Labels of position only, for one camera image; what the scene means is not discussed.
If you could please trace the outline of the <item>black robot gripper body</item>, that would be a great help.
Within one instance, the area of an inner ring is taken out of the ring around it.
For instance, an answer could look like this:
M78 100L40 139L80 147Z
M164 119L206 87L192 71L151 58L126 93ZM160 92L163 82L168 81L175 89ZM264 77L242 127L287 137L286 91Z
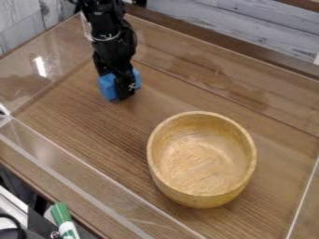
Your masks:
M94 52L110 58L112 74L134 74L131 63L136 53L138 37L132 29L120 29L116 34L91 31Z

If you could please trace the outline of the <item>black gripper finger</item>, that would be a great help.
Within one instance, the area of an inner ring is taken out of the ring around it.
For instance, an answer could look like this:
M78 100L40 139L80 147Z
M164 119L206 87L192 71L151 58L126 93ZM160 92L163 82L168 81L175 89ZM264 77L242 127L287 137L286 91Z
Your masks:
M92 59L96 67L99 76L104 76L112 73L112 66L110 64L110 58L106 55L102 55L98 51L92 54Z
M115 79L116 91L119 99L124 100L135 94L136 79L132 73L116 76Z

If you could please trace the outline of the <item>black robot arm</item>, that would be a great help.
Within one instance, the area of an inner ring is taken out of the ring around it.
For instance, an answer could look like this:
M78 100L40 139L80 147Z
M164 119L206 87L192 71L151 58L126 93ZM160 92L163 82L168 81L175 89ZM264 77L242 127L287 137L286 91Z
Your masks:
M68 0L83 13L91 27L92 60L99 77L115 89L116 99L124 100L136 92L136 75L132 57L138 37L131 23L124 19L122 0Z

